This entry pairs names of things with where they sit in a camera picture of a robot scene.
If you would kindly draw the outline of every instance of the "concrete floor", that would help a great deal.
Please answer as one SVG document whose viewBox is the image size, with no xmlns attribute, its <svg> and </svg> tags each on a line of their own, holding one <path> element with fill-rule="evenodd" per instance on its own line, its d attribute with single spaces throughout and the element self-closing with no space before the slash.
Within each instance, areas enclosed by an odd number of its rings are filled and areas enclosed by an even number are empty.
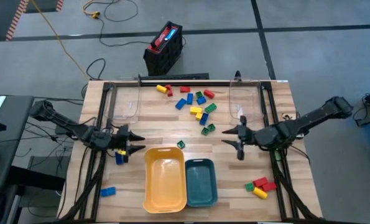
<svg viewBox="0 0 370 224">
<path fill-rule="evenodd" d="M 107 22 L 105 33 L 158 31 L 171 20 L 184 30 L 256 28 L 249 0 L 134 0 L 139 15 L 122 23 Z M 46 13 L 61 35 L 98 34 L 99 21 L 80 10 L 86 0 L 65 1 L 60 12 Z M 348 26 L 370 24 L 370 0 L 260 0 L 264 27 Z M 92 10 L 101 10 L 95 6 Z M 134 6 L 122 2 L 108 15 L 125 18 Z M 22 15 L 15 37 L 48 36 L 52 32 L 38 14 Z M 106 39 L 108 43 L 153 37 Z M 187 45 L 170 74 L 208 72 L 211 79 L 229 79 L 236 70 L 253 79 L 268 79 L 257 33 L 186 35 Z M 344 96 L 355 108 L 370 93 L 370 29 L 266 33 L 277 79 L 289 80 L 301 114 L 321 106 L 334 95 Z M 107 61 L 102 78 L 147 74 L 142 59 L 145 45 L 105 47 L 97 39 L 65 40 L 68 51 L 86 68 L 94 59 Z M 0 42 L 0 94 L 80 98 L 85 81 L 64 55 L 58 42 L 40 40 Z M 56 103 L 56 109 L 78 119 L 81 107 Z M 328 121 L 305 138 L 324 217 L 370 223 L 370 126 L 357 128 L 351 119 Z M 22 141 L 15 165 L 26 167 L 31 155 L 46 156 L 47 140 Z M 44 210 L 39 213 L 47 215 Z M 23 211 L 20 223 L 43 219 Z"/>
</svg>

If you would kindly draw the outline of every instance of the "red block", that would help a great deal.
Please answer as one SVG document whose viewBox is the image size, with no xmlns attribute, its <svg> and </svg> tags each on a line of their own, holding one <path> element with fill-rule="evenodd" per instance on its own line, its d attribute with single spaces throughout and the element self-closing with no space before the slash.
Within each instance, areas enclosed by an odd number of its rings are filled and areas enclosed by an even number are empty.
<svg viewBox="0 0 370 224">
<path fill-rule="evenodd" d="M 210 90 L 204 90 L 204 95 L 208 96 L 210 99 L 214 98 L 215 94 Z"/>
<path fill-rule="evenodd" d="M 257 179 L 257 180 L 253 181 L 254 187 L 262 187 L 263 185 L 265 185 L 267 183 L 268 183 L 268 181 L 267 181 L 266 177 L 263 177 L 263 178 L 260 178 L 260 179 Z"/>
<path fill-rule="evenodd" d="M 265 192 L 268 192 L 270 190 L 274 190 L 276 189 L 276 184 L 271 182 L 271 183 L 267 183 L 265 185 L 262 186 L 262 190 L 265 191 Z"/>
<path fill-rule="evenodd" d="M 179 89 L 181 93 L 190 93 L 190 87 L 180 86 Z"/>
</svg>

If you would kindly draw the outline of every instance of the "yellow bin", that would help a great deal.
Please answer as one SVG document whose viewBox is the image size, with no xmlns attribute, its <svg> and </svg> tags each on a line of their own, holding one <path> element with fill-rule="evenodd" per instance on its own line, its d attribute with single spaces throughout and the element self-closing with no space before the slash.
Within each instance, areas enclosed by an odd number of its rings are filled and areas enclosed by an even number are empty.
<svg viewBox="0 0 370 224">
<path fill-rule="evenodd" d="M 145 153 L 146 195 L 150 213 L 181 211 L 187 203 L 185 159 L 177 147 L 155 147 Z"/>
</svg>

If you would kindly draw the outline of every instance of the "black crate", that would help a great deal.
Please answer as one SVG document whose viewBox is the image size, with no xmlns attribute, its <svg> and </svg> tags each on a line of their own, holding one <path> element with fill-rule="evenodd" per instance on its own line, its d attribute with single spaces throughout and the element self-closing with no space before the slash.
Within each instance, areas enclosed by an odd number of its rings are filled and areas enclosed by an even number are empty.
<svg viewBox="0 0 370 224">
<path fill-rule="evenodd" d="M 182 26 L 168 21 L 143 54 L 149 76 L 167 74 L 178 60 L 182 48 Z"/>
</svg>

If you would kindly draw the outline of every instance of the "wooden tabletop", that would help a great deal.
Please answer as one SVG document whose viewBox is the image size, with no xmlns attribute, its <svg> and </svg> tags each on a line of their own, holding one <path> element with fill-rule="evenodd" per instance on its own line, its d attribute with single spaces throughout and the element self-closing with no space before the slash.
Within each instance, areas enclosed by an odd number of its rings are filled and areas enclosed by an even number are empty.
<svg viewBox="0 0 370 224">
<path fill-rule="evenodd" d="M 80 122 L 97 116 L 103 82 L 89 82 Z M 279 119 L 282 120 L 283 113 L 295 116 L 289 83 L 272 81 L 272 88 Z M 247 192 L 244 188 L 244 184 L 261 177 L 267 177 L 269 181 L 273 181 L 269 154 L 261 151 L 258 147 L 246 146 L 244 148 L 245 160 L 239 161 L 236 158 L 234 148 L 221 142 L 221 139 L 236 139 L 234 135 L 221 133 L 236 125 L 236 112 L 239 109 L 239 106 L 236 105 L 241 105 L 243 113 L 247 115 L 249 128 L 258 130 L 264 127 L 259 94 L 256 88 L 247 87 L 246 89 L 232 91 L 230 96 L 229 87 L 191 86 L 191 89 L 193 93 L 205 89 L 215 93 L 214 99 L 207 98 L 207 103 L 202 105 L 204 108 L 210 103 L 215 103 L 218 107 L 208 118 L 207 124 L 213 123 L 216 126 L 216 130 L 208 136 L 201 135 L 202 126 L 196 121 L 195 116 L 190 114 L 190 105 L 185 105 L 182 110 L 175 108 L 176 102 L 181 98 L 186 98 L 187 95 L 186 93 L 180 93 L 179 87 L 173 88 L 173 97 L 167 97 L 154 87 L 142 87 L 140 91 L 137 88 L 120 89 L 114 117 L 118 118 L 119 112 L 126 115 L 136 113 L 136 116 L 128 120 L 130 127 L 135 134 L 145 137 L 146 140 L 133 142 L 133 144 L 143 144 L 146 145 L 146 148 L 133 154 L 129 158 L 129 163 L 123 166 L 117 166 L 114 158 L 107 157 L 102 189 L 115 187 L 116 195 L 100 198 L 97 222 L 251 222 L 280 220 L 277 196 L 274 191 L 268 192 L 268 198 L 263 200 L 251 192 Z M 137 107 L 138 93 L 140 97 L 139 106 Z M 264 95 L 269 122 L 272 124 L 267 93 Z M 114 123 L 119 125 L 125 123 L 125 121 L 115 119 Z M 185 160 L 209 158 L 214 162 L 218 203 L 206 208 L 185 207 L 177 213 L 148 213 L 142 207 L 145 198 L 146 175 L 144 153 L 151 147 L 176 146 L 179 140 L 183 140 L 186 144 L 186 148 L 183 149 Z M 305 151 L 303 141 L 295 141 L 294 146 Z M 74 204 L 84 150 L 85 146 L 82 143 L 75 143 L 67 171 L 67 197 L 62 215 L 66 214 Z M 83 190 L 89 155 L 88 152 L 82 167 L 79 194 Z M 314 214 L 321 216 L 315 184 L 307 159 L 289 149 L 287 160 L 294 190 Z M 90 217 L 93 195 L 92 192 L 89 196 L 86 217 Z M 290 217 L 287 193 L 284 193 L 284 199 L 287 216 Z"/>
</svg>

